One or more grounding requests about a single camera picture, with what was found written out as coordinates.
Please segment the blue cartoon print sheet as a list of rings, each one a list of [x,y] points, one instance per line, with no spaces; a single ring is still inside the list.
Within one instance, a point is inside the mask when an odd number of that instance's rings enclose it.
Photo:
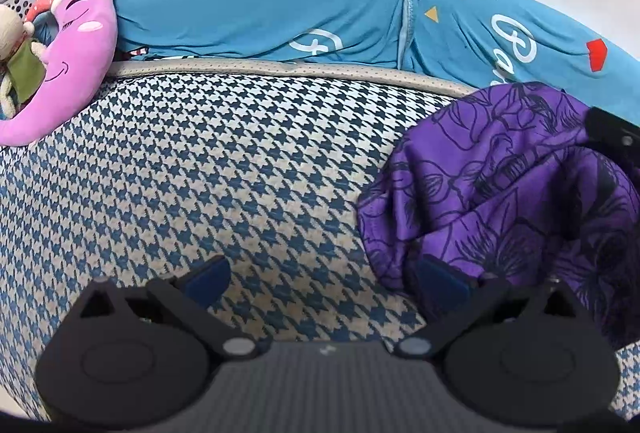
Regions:
[[[114,0],[125,59],[342,62],[476,88],[541,82],[639,119],[639,63],[536,0]]]

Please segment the purple floral garment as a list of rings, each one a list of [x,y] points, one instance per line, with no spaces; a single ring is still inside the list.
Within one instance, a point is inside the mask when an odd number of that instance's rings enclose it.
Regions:
[[[637,341],[639,167],[589,144],[587,111],[502,84],[411,127],[357,203],[378,282],[412,298],[405,269],[427,254],[515,286],[556,279],[613,346]]]

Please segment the beige bunny plush toy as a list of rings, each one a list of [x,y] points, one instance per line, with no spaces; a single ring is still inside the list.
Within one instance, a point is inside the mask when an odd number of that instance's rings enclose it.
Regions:
[[[6,5],[1,6],[1,118],[12,119],[32,96],[44,76],[41,57],[46,46],[34,37],[31,22],[23,22]]]

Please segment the pink moon plush pillow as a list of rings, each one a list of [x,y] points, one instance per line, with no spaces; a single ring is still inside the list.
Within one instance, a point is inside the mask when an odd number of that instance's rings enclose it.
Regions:
[[[46,75],[14,118],[1,120],[3,146],[30,145],[81,112],[115,55],[114,0],[36,0],[25,21],[47,47],[41,57]]]

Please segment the blue houndstooth mattress cover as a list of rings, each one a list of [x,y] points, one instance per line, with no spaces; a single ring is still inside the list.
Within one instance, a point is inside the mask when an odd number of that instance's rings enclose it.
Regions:
[[[613,346],[563,281],[506,299],[432,359],[376,279],[360,194],[398,140],[469,96],[395,76],[127,63],[32,148],[1,153],[9,431],[634,432],[639,338]],[[146,292],[213,257],[208,312],[256,341],[218,359]]]

